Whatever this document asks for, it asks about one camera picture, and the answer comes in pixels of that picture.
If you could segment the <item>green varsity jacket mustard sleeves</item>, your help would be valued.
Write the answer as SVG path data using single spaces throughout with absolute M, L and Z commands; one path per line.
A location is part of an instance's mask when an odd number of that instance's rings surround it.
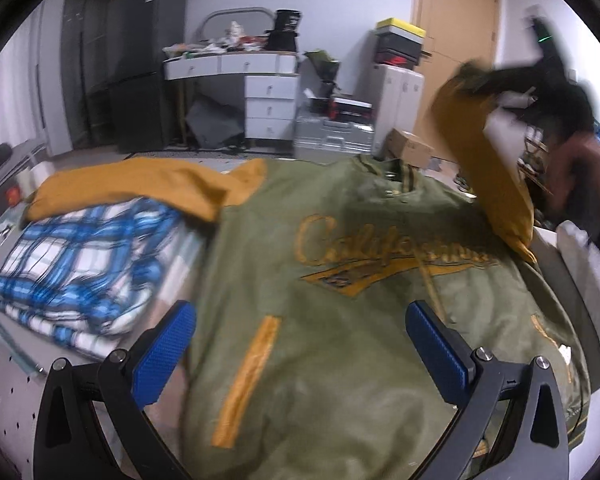
M 570 446 L 590 378 L 536 265 L 528 192 L 484 133 L 493 102 L 451 80 L 431 107 L 475 191 L 400 160 L 255 159 L 228 174 L 133 158 L 48 178 L 31 220 L 150 197 L 213 223 L 182 396 L 195 479 L 405 479 L 451 421 L 404 314 L 425 301 L 472 346 L 545 356 Z

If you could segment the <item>wooden door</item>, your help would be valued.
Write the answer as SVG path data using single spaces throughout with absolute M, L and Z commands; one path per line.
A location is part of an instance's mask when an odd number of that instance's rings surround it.
M 430 105 L 463 63 L 494 62 L 499 24 L 500 0 L 418 0 L 417 25 L 426 36 L 417 67 L 424 88 L 414 133 L 434 149 L 434 156 L 453 158 L 434 128 Z

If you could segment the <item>white storage cabinet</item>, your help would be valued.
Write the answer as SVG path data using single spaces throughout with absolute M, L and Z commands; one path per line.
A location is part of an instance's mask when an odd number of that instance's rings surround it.
M 374 155 L 382 154 L 394 128 L 413 131 L 424 85 L 425 77 L 414 70 L 386 64 L 375 64 L 370 70 L 367 99 L 373 107 Z

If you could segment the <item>cardboard box on floor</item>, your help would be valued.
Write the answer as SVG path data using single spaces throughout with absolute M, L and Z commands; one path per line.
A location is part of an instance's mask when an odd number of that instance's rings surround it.
M 426 169 L 434 149 L 419 136 L 399 129 L 393 129 L 386 137 L 387 156 L 401 159 L 407 165 Z

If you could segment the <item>stacked shoe boxes yellow lid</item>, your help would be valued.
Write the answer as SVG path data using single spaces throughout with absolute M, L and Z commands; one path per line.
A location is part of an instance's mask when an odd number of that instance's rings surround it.
M 374 52 L 376 64 L 412 70 L 420 61 L 426 32 L 398 18 L 386 18 L 375 26 L 377 38 Z

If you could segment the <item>grey plastic storage crate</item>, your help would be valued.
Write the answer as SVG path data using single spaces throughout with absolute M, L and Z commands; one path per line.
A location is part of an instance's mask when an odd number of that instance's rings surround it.
M 370 154 L 374 128 L 357 122 L 334 122 L 302 108 L 294 120 L 294 158 L 331 164 L 356 155 Z

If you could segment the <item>white desk with drawers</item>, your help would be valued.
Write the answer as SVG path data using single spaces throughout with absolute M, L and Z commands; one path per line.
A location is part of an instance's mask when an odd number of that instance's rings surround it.
M 178 84 L 183 136 L 203 151 L 289 143 L 299 85 L 298 54 L 274 37 L 262 6 L 209 14 L 189 44 L 164 47 L 164 79 Z

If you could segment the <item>white window curtain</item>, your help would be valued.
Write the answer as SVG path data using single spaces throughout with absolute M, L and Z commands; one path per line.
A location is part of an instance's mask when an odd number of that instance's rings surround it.
M 14 32 L 0 53 L 0 143 L 16 146 L 42 139 L 35 85 L 38 26 L 33 16 Z

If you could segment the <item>black tall cabinet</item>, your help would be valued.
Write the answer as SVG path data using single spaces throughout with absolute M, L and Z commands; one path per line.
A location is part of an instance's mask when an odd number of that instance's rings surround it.
M 164 50 L 184 38 L 186 0 L 65 0 L 60 76 L 73 148 L 159 151 L 176 130 Z

